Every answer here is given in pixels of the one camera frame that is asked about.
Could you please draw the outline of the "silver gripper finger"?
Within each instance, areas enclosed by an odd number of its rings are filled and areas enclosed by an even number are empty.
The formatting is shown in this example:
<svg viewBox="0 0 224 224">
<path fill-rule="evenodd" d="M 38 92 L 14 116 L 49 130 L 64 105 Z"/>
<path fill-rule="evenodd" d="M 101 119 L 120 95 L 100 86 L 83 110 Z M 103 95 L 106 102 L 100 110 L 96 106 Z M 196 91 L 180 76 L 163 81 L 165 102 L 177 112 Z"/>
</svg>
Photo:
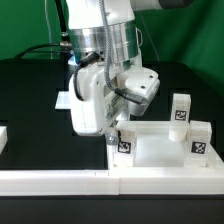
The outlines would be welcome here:
<svg viewBox="0 0 224 224">
<path fill-rule="evenodd" d="M 105 132 L 106 143 L 108 145 L 117 145 L 118 144 L 118 134 L 113 127 L 109 127 Z"/>
</svg>

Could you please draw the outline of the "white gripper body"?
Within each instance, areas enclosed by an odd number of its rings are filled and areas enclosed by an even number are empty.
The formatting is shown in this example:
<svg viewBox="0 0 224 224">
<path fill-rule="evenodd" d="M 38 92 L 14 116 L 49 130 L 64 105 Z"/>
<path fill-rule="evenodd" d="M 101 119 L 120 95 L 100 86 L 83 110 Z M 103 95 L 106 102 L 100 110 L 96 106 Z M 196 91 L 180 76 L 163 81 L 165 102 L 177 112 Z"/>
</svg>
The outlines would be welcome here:
<svg viewBox="0 0 224 224">
<path fill-rule="evenodd" d="M 133 98 L 142 99 L 140 104 L 124 99 L 106 85 L 104 67 L 97 64 L 82 68 L 69 81 L 69 100 L 74 131 L 80 136 L 100 136 L 127 111 L 142 116 L 155 97 L 160 81 L 158 74 L 142 66 L 131 65 L 122 73 L 110 68 L 112 84 Z"/>
</svg>

